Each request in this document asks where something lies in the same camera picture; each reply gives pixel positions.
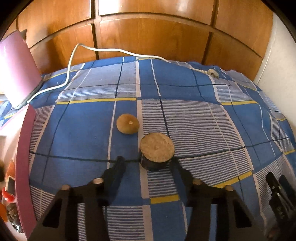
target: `black clamp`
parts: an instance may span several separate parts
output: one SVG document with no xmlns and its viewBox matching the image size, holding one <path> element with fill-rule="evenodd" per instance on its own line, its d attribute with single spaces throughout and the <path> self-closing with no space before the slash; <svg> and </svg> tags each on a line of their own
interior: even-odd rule
<svg viewBox="0 0 296 241">
<path fill-rule="evenodd" d="M 102 206 L 109 206 L 115 199 L 125 169 L 125 159 L 119 156 L 112 168 L 87 185 L 63 185 L 28 240 L 78 241 L 77 207 L 78 203 L 85 203 L 87 241 L 109 241 Z"/>
<path fill-rule="evenodd" d="M 247 206 L 232 186 L 224 189 L 194 179 L 176 157 L 170 170 L 181 201 L 193 207 L 185 241 L 208 241 L 211 204 L 217 204 L 216 241 L 266 241 Z"/>
<path fill-rule="evenodd" d="M 285 223 L 292 218 L 295 211 L 295 191 L 284 175 L 281 175 L 279 181 L 277 181 L 273 173 L 269 172 L 266 175 L 266 182 L 271 189 L 269 205 L 276 216 L 279 226 L 285 225 Z"/>
</svg>

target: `white wall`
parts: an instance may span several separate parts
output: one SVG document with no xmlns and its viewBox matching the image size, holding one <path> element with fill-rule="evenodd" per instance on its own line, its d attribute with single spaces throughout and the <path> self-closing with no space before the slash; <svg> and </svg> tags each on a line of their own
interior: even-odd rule
<svg viewBox="0 0 296 241">
<path fill-rule="evenodd" d="M 296 43 L 275 14 L 269 44 L 254 83 L 285 115 L 296 136 Z"/>
</svg>

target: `pink shelf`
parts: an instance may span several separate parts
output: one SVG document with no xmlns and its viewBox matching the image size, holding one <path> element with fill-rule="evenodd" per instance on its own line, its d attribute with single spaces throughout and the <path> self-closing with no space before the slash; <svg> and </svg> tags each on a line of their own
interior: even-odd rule
<svg viewBox="0 0 296 241">
<path fill-rule="evenodd" d="M 5 169 L 15 158 L 17 209 L 26 238 L 36 225 L 29 185 L 29 148 L 35 115 L 36 111 L 28 104 L 0 128 L 0 159 Z"/>
</svg>

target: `red object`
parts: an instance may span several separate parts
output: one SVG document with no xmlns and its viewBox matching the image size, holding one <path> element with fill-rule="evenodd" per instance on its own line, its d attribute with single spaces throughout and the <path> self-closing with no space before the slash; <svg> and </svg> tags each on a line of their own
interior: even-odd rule
<svg viewBox="0 0 296 241">
<path fill-rule="evenodd" d="M 4 197 L 4 199 L 11 203 L 15 200 L 15 196 L 9 194 L 8 192 L 5 191 L 5 187 L 2 188 L 2 196 Z"/>
</svg>

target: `striped fabric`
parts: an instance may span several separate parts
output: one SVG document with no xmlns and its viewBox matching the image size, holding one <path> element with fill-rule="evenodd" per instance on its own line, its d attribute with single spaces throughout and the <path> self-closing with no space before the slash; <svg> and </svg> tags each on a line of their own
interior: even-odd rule
<svg viewBox="0 0 296 241">
<path fill-rule="evenodd" d="M 145 240 L 144 218 L 141 206 L 107 207 L 110 240 Z"/>
<path fill-rule="evenodd" d="M 38 148 L 39 141 L 42 137 L 42 134 L 45 130 L 46 123 L 50 117 L 50 114 L 54 108 L 54 105 L 44 106 L 36 109 L 36 116 L 33 124 L 31 141 L 30 141 L 30 151 L 36 152 Z M 33 165 L 33 161 L 35 158 L 35 154 L 29 153 L 29 171 L 31 172 L 31 168 Z"/>
<path fill-rule="evenodd" d="M 194 178 L 199 178 L 208 185 L 225 182 L 253 169 L 246 148 L 201 157 L 181 158 L 180 163 Z"/>
<path fill-rule="evenodd" d="M 252 100 L 252 98 L 243 93 L 241 89 L 229 87 L 226 85 L 215 85 L 214 89 L 217 90 L 219 102 Z"/>
<path fill-rule="evenodd" d="M 294 150 L 294 147 L 288 138 L 283 128 L 279 125 L 278 121 L 270 115 L 271 121 L 271 137 L 280 146 L 283 152 Z"/>
<path fill-rule="evenodd" d="M 189 69 L 192 69 L 192 66 L 187 63 L 187 62 L 180 62 L 180 61 L 175 61 L 175 60 L 169 60 L 172 64 L 176 64 L 176 65 L 179 65 L 179 66 L 183 66 L 183 67 L 186 67 L 186 68 L 189 68 Z"/>
<path fill-rule="evenodd" d="M 266 96 L 266 94 L 263 91 L 258 91 L 259 95 L 261 96 L 261 98 L 264 100 L 264 102 L 267 104 L 267 106 L 269 107 L 270 110 L 273 110 L 275 112 L 280 111 L 276 105 L 272 102 L 272 100 Z"/>
<path fill-rule="evenodd" d="M 77 225 L 78 225 L 78 238 L 79 238 L 79 241 L 86 241 L 85 204 L 84 203 L 78 203 L 78 207 L 77 207 Z"/>
<path fill-rule="evenodd" d="M 77 65 L 71 66 L 70 72 L 80 70 L 83 66 L 84 66 L 84 63 L 83 64 L 77 64 Z M 58 75 L 61 75 L 61 74 L 65 74 L 65 73 L 67 73 L 67 68 L 58 70 L 58 71 L 53 72 L 53 73 L 50 73 L 50 74 L 46 74 L 44 76 L 44 78 L 43 78 L 43 81 L 48 81 L 50 78 L 53 78 L 55 76 L 58 76 Z"/>
<path fill-rule="evenodd" d="M 220 71 L 221 71 L 221 76 L 220 76 L 220 78 L 227 79 L 227 77 L 229 76 L 229 75 L 227 74 L 227 71 L 225 71 L 224 69 L 221 69 L 221 68 L 220 68 Z"/>
<path fill-rule="evenodd" d="M 227 71 L 227 74 L 238 84 L 244 86 L 244 87 L 247 87 L 249 89 L 252 89 L 252 90 L 257 90 L 257 87 L 256 85 L 251 81 L 249 80 L 246 76 L 244 76 L 242 73 L 238 73 L 234 70 L 230 70 L 230 71 Z"/>
<path fill-rule="evenodd" d="M 274 213 L 268 203 L 271 199 L 271 190 L 265 181 L 265 177 L 269 172 L 272 172 L 276 179 L 278 179 L 281 175 L 285 175 L 291 184 L 295 184 L 296 182 L 295 175 L 291 174 L 291 168 L 289 167 L 289 163 L 284 155 L 280 156 L 267 167 L 254 174 L 255 183 L 257 183 L 259 187 L 258 196 L 260 201 L 261 216 L 264 220 L 265 228 L 267 229 L 275 224 Z"/>
<path fill-rule="evenodd" d="M 38 221 L 47 209 L 50 202 L 54 199 L 54 195 L 33 186 L 30 186 L 30 191 L 35 216 Z"/>
<path fill-rule="evenodd" d="M 149 197 L 177 194 L 176 186 L 169 168 L 157 172 L 147 172 Z"/>
<path fill-rule="evenodd" d="M 242 147 L 221 105 L 163 100 L 163 109 L 176 156 L 201 155 Z"/>
<path fill-rule="evenodd" d="M 134 62 L 80 70 L 58 101 L 136 97 L 135 74 Z"/>
<path fill-rule="evenodd" d="M 271 110 L 271 113 L 277 120 L 284 120 L 285 119 L 285 116 L 281 113 L 281 111 Z"/>
<path fill-rule="evenodd" d="M 229 85 L 230 84 L 228 80 L 225 80 L 222 78 L 219 78 L 219 79 L 211 78 L 211 81 L 213 84 L 216 84 L 216 85 Z"/>
<path fill-rule="evenodd" d="M 167 134 L 159 99 L 142 100 L 144 135 L 151 132 Z"/>
</svg>

